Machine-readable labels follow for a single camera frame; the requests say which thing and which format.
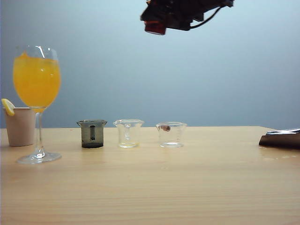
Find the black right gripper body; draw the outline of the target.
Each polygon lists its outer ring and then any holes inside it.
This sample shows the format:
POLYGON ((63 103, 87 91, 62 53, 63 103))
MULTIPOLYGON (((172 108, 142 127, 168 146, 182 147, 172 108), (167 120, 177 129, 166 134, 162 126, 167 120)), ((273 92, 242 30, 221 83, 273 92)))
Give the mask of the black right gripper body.
POLYGON ((231 8, 233 4, 233 0, 176 0, 166 27, 184 31, 198 28, 210 21, 222 8, 231 8))

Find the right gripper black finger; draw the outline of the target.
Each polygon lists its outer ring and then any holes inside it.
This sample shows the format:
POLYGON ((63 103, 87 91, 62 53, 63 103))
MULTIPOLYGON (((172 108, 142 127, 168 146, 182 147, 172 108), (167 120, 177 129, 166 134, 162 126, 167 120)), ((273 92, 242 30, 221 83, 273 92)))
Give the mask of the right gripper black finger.
POLYGON ((147 0, 146 4, 146 9, 140 15, 141 21, 165 22, 171 19, 171 0, 147 0))

